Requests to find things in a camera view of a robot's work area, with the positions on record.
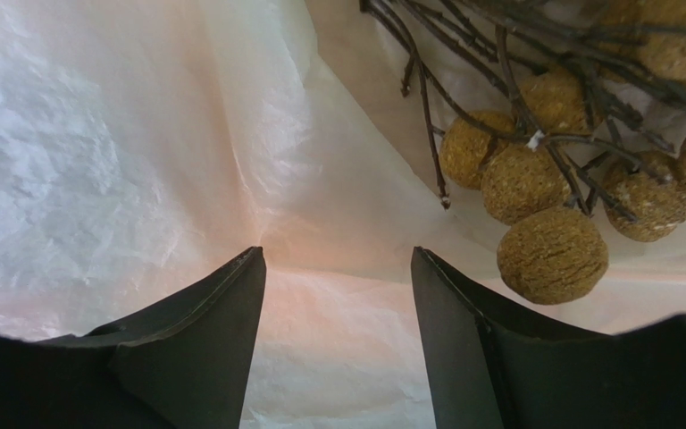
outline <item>white surface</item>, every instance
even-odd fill
[[[391,61],[356,2],[309,5],[372,35],[341,31],[341,57]],[[0,0],[0,333],[87,332],[262,245],[243,426],[433,427],[412,247],[520,302],[505,227],[468,198],[444,212],[349,93],[366,79],[345,88],[317,47],[298,0]],[[686,310],[686,224],[663,247],[607,239],[595,292],[538,310],[605,332]]]

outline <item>black plastic part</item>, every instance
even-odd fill
[[[264,300],[251,248],[84,337],[0,337],[0,427],[238,428]]]
[[[412,281],[438,429],[686,428],[686,315],[586,331],[422,248]]]

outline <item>translucent paper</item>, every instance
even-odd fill
[[[412,248],[520,302],[498,279],[505,227],[421,180],[387,35],[356,2],[307,5],[0,0],[1,334],[88,332],[261,245],[243,426],[433,427]],[[504,107],[436,59],[467,108]],[[603,231],[606,279],[539,311],[616,332],[686,310],[686,224],[656,246]]]

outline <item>crumpled white paper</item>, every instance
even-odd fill
[[[505,228],[420,180],[401,59],[355,1],[0,0],[0,333],[88,332],[261,245],[243,427],[434,427],[412,247],[521,300]],[[435,59],[467,108],[503,106]],[[657,246],[603,232],[605,280],[537,310],[603,332],[686,311],[686,224]]]

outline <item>bundle of twigs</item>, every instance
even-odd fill
[[[537,139],[546,148],[570,185],[572,197],[569,204],[571,206],[577,205],[584,214],[591,215],[598,199],[601,198],[606,206],[614,209],[627,220],[635,222],[637,220],[636,215],[605,191],[590,176],[590,170],[616,156],[624,160],[628,168],[634,171],[642,170],[660,183],[668,180],[667,177],[657,174],[645,165],[636,154],[624,148],[616,122],[622,122],[630,130],[640,133],[649,143],[661,151],[673,153],[674,147],[658,133],[646,129],[642,114],[605,88],[598,76],[598,70],[610,71],[653,98],[685,113],[686,88],[678,82],[657,77],[638,61],[620,56],[615,50],[605,49],[603,46],[637,44],[639,43],[637,40],[640,39],[638,36],[653,32],[686,35],[686,28],[663,25],[577,28],[553,21],[542,13],[539,6],[545,4],[547,0],[439,1],[445,8],[444,12],[431,8],[419,0],[360,0],[360,7],[362,12],[373,16],[409,53],[409,61],[405,67],[401,90],[404,96],[408,95],[410,81],[413,74],[416,73],[420,82],[425,124],[443,206],[448,208],[450,200],[446,189],[447,184],[441,172],[439,152],[435,141],[435,135],[440,135],[442,131],[433,126],[427,92],[428,85],[432,85],[436,89],[460,118],[492,137],[492,144],[489,145],[487,157],[490,157],[496,150],[493,142],[498,139],[522,144],[530,143],[531,139]],[[471,23],[464,11],[474,13],[493,24],[496,29],[495,37],[486,37]],[[422,60],[414,37],[402,18],[407,15],[419,22],[451,52],[478,70],[493,88],[509,99],[514,109],[514,116],[518,121],[514,133],[497,130],[487,123],[473,118],[452,98],[438,81],[436,75]],[[553,63],[559,64],[581,82],[587,122],[593,130],[594,116],[598,114],[605,118],[604,121],[610,135],[609,139],[558,133],[542,128],[540,121],[521,97],[510,63],[525,66],[534,74],[541,74],[547,68],[509,52],[507,48],[509,37],[522,40],[528,46],[544,54]],[[565,49],[555,51],[548,47],[552,45],[564,46]],[[482,60],[488,63],[498,63],[502,71],[501,76],[492,71]],[[558,147],[564,143],[591,145],[599,147],[603,152],[586,164],[578,165],[569,155],[558,150]],[[582,195],[578,180],[589,187],[590,193],[587,197]]]

